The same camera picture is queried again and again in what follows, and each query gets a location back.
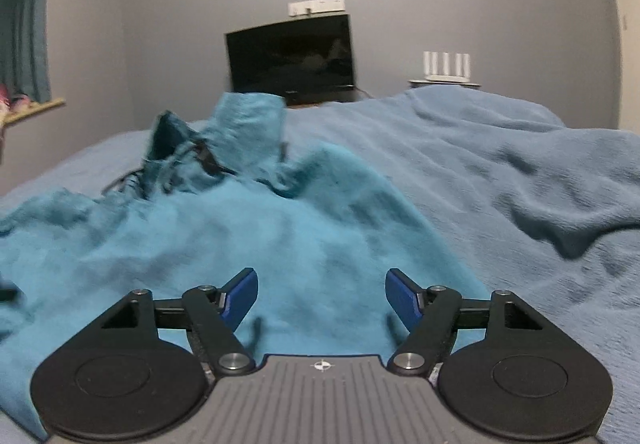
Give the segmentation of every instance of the bed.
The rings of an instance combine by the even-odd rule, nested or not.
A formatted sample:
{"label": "bed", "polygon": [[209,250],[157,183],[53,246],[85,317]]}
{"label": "bed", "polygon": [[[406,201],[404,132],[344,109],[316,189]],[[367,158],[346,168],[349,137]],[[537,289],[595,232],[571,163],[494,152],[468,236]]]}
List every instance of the bed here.
{"label": "bed", "polygon": [[[54,187],[97,197],[140,165],[147,138],[123,133],[84,149],[11,191],[0,211]],[[516,291],[596,355],[615,387],[600,437],[636,442],[640,137],[569,129],[537,104],[452,86],[289,109],[285,141],[291,158],[317,141],[361,157],[489,289]]]}

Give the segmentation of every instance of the flat screen tv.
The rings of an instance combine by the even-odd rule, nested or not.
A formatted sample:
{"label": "flat screen tv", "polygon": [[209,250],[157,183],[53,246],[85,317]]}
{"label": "flat screen tv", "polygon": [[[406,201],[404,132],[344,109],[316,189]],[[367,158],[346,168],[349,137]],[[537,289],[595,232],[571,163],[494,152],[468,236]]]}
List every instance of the flat screen tv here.
{"label": "flat screen tv", "polygon": [[295,101],[354,89],[349,16],[296,19],[226,34],[233,90]]}

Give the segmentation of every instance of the curtain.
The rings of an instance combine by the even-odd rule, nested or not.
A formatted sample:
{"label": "curtain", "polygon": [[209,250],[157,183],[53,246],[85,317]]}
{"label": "curtain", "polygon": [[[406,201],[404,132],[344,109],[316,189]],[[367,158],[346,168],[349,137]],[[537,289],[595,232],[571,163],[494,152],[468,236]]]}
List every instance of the curtain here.
{"label": "curtain", "polygon": [[0,84],[11,96],[51,99],[47,70],[47,0],[0,0]]}

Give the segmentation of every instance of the silver bolt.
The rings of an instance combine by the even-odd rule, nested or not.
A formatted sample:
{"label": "silver bolt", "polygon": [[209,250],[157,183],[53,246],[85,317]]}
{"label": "silver bolt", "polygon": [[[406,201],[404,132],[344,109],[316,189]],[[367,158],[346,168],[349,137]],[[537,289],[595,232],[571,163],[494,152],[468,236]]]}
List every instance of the silver bolt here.
{"label": "silver bolt", "polygon": [[227,370],[239,370],[249,363],[251,363],[251,360],[246,355],[239,354],[238,352],[225,354],[218,360],[218,364]]}
{"label": "silver bolt", "polygon": [[416,370],[424,364],[424,357],[413,352],[405,352],[394,357],[394,364],[405,370]]}

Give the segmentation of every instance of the door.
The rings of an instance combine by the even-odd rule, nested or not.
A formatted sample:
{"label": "door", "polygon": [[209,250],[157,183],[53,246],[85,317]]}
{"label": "door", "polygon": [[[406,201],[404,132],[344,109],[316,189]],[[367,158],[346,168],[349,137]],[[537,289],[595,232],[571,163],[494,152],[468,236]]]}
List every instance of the door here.
{"label": "door", "polygon": [[620,23],[620,119],[618,127],[640,134],[640,0],[616,0]]}

